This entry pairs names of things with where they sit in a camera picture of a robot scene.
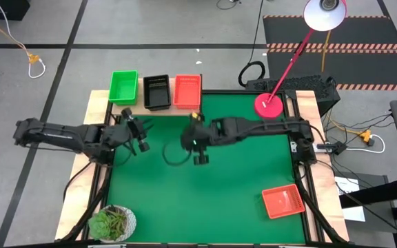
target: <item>lamp shade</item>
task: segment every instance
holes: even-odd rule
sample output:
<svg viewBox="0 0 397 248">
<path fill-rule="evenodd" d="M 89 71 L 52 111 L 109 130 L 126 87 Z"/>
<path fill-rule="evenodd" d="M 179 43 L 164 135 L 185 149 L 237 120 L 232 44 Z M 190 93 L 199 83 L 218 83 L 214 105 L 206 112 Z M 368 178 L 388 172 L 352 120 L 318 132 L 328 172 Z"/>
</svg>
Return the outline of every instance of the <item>lamp shade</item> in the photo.
<svg viewBox="0 0 397 248">
<path fill-rule="evenodd" d="M 316 31 L 329 31 L 338 27 L 346 14 L 345 0 L 337 0 L 337 5 L 330 8 L 323 7 L 320 0 L 310 0 L 304 8 L 304 20 L 311 29 Z"/>
</svg>

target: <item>paper sheet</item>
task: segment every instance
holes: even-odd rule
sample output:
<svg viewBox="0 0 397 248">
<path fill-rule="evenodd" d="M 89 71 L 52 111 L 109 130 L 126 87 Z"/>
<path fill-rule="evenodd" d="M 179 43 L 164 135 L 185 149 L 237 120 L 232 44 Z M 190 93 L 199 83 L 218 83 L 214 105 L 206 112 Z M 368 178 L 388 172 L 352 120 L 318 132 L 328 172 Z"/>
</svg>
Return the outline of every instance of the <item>paper sheet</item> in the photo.
<svg viewBox="0 0 397 248">
<path fill-rule="evenodd" d="M 358 180 L 351 178 L 343 178 L 339 176 L 335 176 L 335 181 L 338 183 L 339 187 L 347 192 L 355 192 L 359 190 Z M 339 190 L 337 187 L 339 195 L 342 195 L 343 192 Z M 363 207 L 350 207 L 347 209 L 343 209 L 344 219 L 346 220 L 355 220 L 355 221 L 365 221 L 364 217 L 364 209 Z"/>
</svg>

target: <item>succulent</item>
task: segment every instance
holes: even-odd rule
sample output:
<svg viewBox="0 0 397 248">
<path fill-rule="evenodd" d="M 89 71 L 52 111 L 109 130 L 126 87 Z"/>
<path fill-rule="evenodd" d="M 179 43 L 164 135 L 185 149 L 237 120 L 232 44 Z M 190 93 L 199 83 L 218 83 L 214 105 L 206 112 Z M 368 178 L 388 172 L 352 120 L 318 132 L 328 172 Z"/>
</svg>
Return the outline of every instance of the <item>succulent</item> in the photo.
<svg viewBox="0 0 397 248">
<path fill-rule="evenodd" d="M 88 221 L 94 239 L 116 240 L 125 231 L 126 215 L 114 206 L 102 209 Z"/>
</svg>

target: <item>black tray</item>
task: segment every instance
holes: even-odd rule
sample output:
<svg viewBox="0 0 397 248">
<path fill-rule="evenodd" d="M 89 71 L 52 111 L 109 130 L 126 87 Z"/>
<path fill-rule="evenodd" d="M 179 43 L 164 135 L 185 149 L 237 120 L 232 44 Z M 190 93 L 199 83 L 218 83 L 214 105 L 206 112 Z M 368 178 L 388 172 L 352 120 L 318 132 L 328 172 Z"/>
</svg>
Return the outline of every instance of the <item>black tray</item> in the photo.
<svg viewBox="0 0 397 248">
<path fill-rule="evenodd" d="M 168 75 L 143 78 L 145 109 L 166 110 L 171 106 L 170 78 Z"/>
</svg>

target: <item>potted plant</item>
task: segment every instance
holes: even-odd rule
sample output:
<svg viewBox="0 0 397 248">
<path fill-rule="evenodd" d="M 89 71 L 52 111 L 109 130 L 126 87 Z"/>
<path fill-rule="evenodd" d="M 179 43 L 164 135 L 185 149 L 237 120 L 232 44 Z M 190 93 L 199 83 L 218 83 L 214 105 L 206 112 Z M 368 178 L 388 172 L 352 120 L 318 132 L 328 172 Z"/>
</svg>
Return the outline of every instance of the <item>potted plant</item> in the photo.
<svg viewBox="0 0 397 248">
<path fill-rule="evenodd" d="M 131 210 L 118 205 L 104 207 L 88 220 L 90 235 L 102 242 L 121 242 L 136 229 L 136 216 Z"/>
</svg>

